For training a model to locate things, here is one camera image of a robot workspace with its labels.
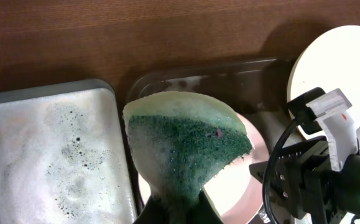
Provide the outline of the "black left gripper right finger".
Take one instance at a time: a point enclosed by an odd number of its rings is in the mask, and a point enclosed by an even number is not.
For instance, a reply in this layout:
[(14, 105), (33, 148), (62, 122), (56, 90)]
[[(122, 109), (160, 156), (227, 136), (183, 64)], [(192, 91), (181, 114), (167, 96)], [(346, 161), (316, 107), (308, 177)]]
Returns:
[(187, 212), (186, 224), (223, 224), (204, 190), (200, 191), (197, 203)]

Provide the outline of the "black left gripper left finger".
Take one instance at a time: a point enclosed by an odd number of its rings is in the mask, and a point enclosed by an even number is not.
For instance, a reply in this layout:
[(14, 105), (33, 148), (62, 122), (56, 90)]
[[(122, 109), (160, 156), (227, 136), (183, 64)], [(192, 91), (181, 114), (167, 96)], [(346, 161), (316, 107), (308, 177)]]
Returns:
[(149, 197), (133, 224), (169, 224), (169, 214), (161, 199)]

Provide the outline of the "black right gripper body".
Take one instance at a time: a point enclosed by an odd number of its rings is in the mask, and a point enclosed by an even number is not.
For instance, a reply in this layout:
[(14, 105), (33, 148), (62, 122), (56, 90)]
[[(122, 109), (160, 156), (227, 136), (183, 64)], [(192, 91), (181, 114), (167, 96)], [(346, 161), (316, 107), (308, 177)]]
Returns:
[(335, 202), (328, 142), (318, 136), (285, 147), (277, 159), (270, 192), (293, 217), (342, 219), (344, 211)]

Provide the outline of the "pink plate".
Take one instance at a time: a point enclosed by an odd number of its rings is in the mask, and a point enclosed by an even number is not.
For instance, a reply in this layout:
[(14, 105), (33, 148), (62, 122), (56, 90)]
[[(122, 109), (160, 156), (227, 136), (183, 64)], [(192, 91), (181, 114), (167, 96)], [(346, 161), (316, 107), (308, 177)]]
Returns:
[(171, 223), (185, 223), (202, 189), (226, 223), (247, 223), (262, 205), (261, 184), (249, 165), (268, 157), (257, 129), (240, 114), (234, 124), (136, 116), (128, 129), (132, 159), (161, 199)]

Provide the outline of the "green yellow sponge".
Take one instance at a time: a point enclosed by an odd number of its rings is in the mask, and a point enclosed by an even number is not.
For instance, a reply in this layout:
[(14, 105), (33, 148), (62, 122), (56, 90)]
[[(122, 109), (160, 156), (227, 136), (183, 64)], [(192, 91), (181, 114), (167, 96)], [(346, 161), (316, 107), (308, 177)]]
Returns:
[(138, 223), (219, 223), (203, 186), (252, 145), (236, 112), (208, 95), (163, 91), (123, 109), (127, 142), (150, 199)]

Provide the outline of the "cream white plate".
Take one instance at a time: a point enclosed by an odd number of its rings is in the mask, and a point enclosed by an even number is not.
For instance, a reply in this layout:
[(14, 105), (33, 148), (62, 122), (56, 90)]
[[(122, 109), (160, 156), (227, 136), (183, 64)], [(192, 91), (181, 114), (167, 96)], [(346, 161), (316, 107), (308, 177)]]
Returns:
[(320, 87), (339, 88), (351, 102), (360, 146), (360, 26), (331, 29), (315, 39), (296, 60), (287, 85), (287, 101)]

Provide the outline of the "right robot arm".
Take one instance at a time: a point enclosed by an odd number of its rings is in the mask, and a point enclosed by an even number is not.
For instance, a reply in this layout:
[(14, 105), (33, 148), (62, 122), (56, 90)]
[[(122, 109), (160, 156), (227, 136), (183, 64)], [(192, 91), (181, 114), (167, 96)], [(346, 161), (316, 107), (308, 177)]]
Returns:
[(348, 212), (360, 217), (360, 155), (351, 154), (335, 172), (324, 136), (285, 147), (270, 191), (295, 218), (309, 213), (313, 223), (339, 223)]

